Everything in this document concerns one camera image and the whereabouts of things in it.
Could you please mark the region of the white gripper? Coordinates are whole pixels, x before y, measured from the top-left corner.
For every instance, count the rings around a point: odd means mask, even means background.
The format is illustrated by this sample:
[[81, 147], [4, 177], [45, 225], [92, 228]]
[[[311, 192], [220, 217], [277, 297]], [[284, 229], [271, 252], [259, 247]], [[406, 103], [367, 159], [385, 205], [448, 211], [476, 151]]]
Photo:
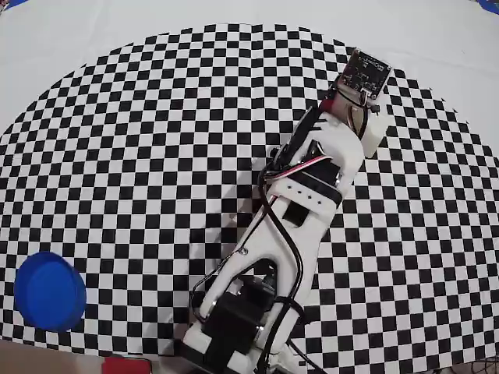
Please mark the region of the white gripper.
[[334, 90], [333, 94], [332, 115], [354, 132], [362, 144], [365, 157], [372, 158], [385, 137], [389, 117], [365, 93], [352, 96], [342, 90]]

